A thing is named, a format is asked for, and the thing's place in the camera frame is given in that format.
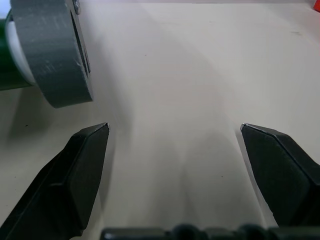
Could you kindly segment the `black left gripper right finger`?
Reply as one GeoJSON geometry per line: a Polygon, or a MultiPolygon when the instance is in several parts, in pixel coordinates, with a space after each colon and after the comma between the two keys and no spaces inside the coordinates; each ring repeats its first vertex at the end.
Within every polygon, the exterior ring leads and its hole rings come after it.
{"type": "Polygon", "coordinates": [[[253,176],[276,223],[320,226],[320,165],[289,135],[241,126],[253,176]]]}

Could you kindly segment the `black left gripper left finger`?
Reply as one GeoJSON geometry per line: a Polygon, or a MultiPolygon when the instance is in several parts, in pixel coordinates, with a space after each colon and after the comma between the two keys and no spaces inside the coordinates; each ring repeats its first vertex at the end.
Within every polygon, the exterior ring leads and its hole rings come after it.
{"type": "Polygon", "coordinates": [[[108,124],[101,123],[72,135],[0,226],[0,240],[82,236],[101,182],[109,132],[108,124]]]}

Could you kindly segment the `green and white cylinder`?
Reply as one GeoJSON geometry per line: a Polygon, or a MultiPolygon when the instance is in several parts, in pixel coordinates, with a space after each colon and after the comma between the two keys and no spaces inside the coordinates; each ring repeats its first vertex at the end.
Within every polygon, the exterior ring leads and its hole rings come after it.
{"type": "Polygon", "coordinates": [[[0,16],[0,91],[30,87],[31,76],[9,11],[0,16]]]}

